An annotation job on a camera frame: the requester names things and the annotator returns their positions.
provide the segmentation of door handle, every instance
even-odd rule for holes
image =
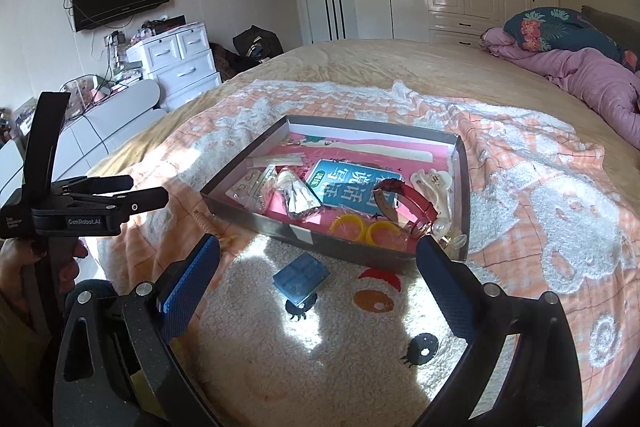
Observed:
[[[188,74],[193,73],[196,68],[190,68],[189,71],[185,71],[184,73],[178,73],[178,76],[187,76]]]

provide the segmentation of orange nose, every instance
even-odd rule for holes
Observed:
[[[394,308],[391,297],[378,290],[360,290],[353,296],[353,302],[361,310],[372,313],[388,313]]]

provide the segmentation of metal screw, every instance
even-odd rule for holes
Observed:
[[[500,295],[500,286],[496,283],[488,282],[484,285],[484,293],[489,295],[490,297],[497,297]]]
[[[138,286],[136,286],[136,293],[141,297],[145,295],[149,295],[154,289],[154,286],[150,282],[141,282]]]
[[[91,292],[84,291],[78,296],[78,302],[81,304],[87,304],[91,300]]]
[[[545,292],[545,301],[548,304],[558,304],[558,302],[560,301],[560,299],[558,298],[558,296],[553,293],[553,292]]]

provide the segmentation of pillow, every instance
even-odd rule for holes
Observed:
[[[640,22],[601,12],[591,6],[583,6],[582,15],[598,31],[615,40],[622,49],[631,50],[640,57]]]

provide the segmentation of gray cardboard box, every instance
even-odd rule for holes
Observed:
[[[453,175],[452,222],[461,233],[469,235],[469,178],[465,146],[460,136],[420,127],[410,127],[389,123],[342,118],[322,118],[316,116],[287,115],[262,133],[257,139],[231,160],[201,190],[204,201],[215,216],[236,223],[254,232],[269,235],[304,250],[315,251],[350,263],[389,270],[395,273],[409,273],[415,270],[415,255],[387,248],[371,247],[362,243],[352,243],[320,232],[304,229],[296,225],[282,223],[271,217],[250,212],[232,203],[226,191],[240,180],[251,167],[246,158],[265,156],[291,133],[327,138],[360,139],[371,138],[398,141],[428,141],[447,144],[451,147],[450,173]],[[468,241],[455,255],[455,261],[465,261]]]

